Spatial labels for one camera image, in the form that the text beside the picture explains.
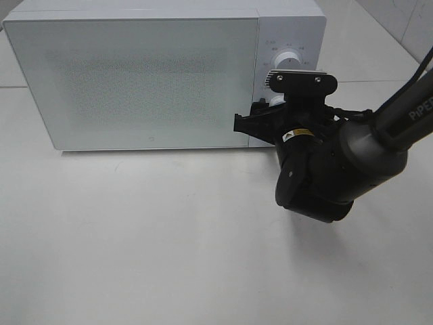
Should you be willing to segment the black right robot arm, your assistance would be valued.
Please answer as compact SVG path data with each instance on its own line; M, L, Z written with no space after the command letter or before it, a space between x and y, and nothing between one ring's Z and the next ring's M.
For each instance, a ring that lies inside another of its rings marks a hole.
M431 74L376 111L328 106L338 86L329 74L278 72L267 83L283 103L253 103L234 130L275 146L276 203L319 221L343 219L356 198L401 173L409 148L432 132Z

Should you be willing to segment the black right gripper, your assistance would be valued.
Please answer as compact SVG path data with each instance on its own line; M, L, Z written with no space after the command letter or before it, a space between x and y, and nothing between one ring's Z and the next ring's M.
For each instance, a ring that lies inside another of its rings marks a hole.
M279 166L293 155L305 155L311 147L338 130L338 117L325 103L327 95L289 95L271 105L265 98L252 102L250 116L235 114L233 130L274 145Z

